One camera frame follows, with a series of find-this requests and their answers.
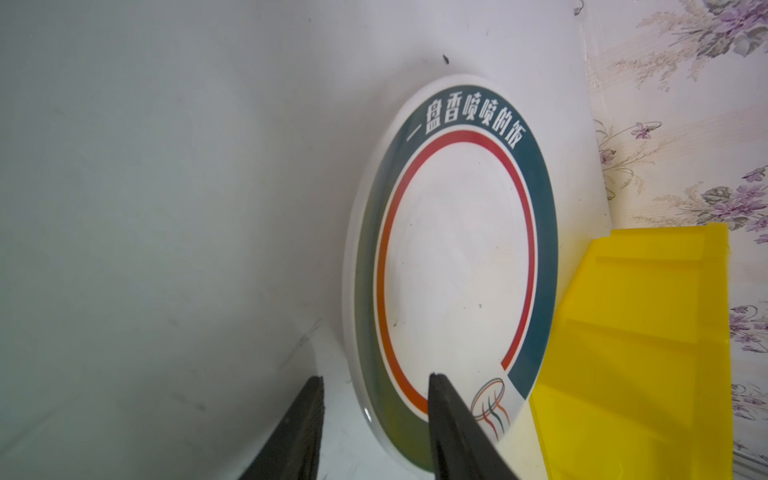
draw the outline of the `table surface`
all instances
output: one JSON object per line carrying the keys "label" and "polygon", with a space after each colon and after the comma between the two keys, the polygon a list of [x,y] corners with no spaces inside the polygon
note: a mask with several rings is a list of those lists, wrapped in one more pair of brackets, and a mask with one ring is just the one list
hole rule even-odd
{"label": "table surface", "polygon": [[[8,480],[236,478],[313,374],[319,478],[429,478],[363,419],[340,289],[369,153],[435,78],[531,126],[558,297],[610,226],[569,2],[5,2],[0,38]],[[528,410],[499,450],[545,478]]]}

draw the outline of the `yellow bin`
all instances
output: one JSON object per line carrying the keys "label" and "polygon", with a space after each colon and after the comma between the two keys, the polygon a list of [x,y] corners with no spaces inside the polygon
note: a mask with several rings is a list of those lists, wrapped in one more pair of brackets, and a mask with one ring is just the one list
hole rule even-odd
{"label": "yellow bin", "polygon": [[728,229],[592,242],[531,397],[551,480],[731,478]]}

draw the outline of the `white chinese character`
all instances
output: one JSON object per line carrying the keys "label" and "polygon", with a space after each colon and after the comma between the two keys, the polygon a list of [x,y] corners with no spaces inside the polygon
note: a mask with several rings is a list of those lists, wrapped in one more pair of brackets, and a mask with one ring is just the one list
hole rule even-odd
{"label": "white chinese character", "polygon": [[480,106],[480,92],[474,95],[468,95],[467,101],[464,102],[464,110],[462,115],[467,117],[467,120],[475,120],[475,114],[478,113],[478,107]]}
{"label": "white chinese character", "polygon": [[507,137],[505,140],[509,144],[510,147],[512,147],[512,150],[515,149],[515,145],[522,140],[523,138],[523,132],[525,132],[525,128],[520,125],[520,121],[516,121],[514,124],[512,124],[512,128],[509,129],[509,133],[507,134]]}
{"label": "white chinese character", "polygon": [[458,107],[462,104],[462,93],[455,91],[448,96],[448,104],[445,105],[445,122],[458,118]]}
{"label": "white chinese character", "polygon": [[498,105],[498,100],[495,98],[493,101],[490,101],[489,99],[485,99],[485,101],[482,104],[482,108],[480,109],[480,118],[482,118],[482,124],[485,126],[488,126],[491,124],[491,119],[493,118],[494,112],[496,112],[496,105]]}
{"label": "white chinese character", "polygon": [[429,133],[440,126],[440,108],[442,107],[442,100],[436,98],[427,108],[427,131]]}
{"label": "white chinese character", "polygon": [[504,134],[504,130],[507,129],[507,125],[512,121],[512,112],[506,107],[502,108],[502,111],[496,115],[496,120],[493,122],[493,131],[497,131],[499,135]]}

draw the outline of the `oval plate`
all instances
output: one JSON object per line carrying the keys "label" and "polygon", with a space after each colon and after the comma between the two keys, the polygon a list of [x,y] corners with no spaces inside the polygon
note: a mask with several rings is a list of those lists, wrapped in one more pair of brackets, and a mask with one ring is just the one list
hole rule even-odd
{"label": "oval plate", "polygon": [[406,102],[349,222],[345,341],[376,438],[432,470],[429,374],[445,373],[498,441],[533,388],[554,309],[558,238],[530,127],[471,75]]}

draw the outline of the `wavy line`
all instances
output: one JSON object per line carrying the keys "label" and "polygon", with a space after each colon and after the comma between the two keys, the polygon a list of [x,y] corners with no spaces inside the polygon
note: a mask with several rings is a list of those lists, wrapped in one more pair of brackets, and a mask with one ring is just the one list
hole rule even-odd
{"label": "wavy line", "polygon": [[504,416],[507,417],[507,425],[511,425],[511,422],[509,421],[509,415],[507,415],[507,411],[504,410],[504,407],[502,407],[502,404],[496,398],[496,392],[493,392],[493,401],[496,403],[497,407],[502,409],[502,412],[504,412]]}
{"label": "wavy line", "polygon": [[488,420],[488,417],[485,416],[485,406],[483,405],[481,407],[482,407],[482,418],[483,418],[483,420],[485,420],[485,423],[487,423],[487,424],[489,424],[491,426],[491,428],[493,429],[493,434],[496,435],[496,441],[498,441],[498,433],[496,433],[496,427],[494,427],[493,424],[491,423],[491,421]]}
{"label": "wavy line", "polygon": [[498,424],[502,426],[502,433],[504,433],[504,424],[502,423],[502,419],[500,419],[498,415],[496,415],[496,413],[493,410],[491,410],[491,399],[488,399],[488,413],[496,417],[496,419],[498,420]]}

